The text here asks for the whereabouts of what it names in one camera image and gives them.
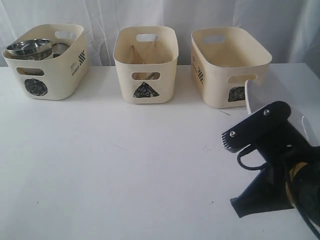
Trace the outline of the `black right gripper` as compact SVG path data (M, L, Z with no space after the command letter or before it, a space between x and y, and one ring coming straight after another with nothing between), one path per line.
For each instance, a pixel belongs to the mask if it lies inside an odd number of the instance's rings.
M306 222L320 224L320 148L290 124L264 134L259 153L269 167L230 203L239 218L292 209Z

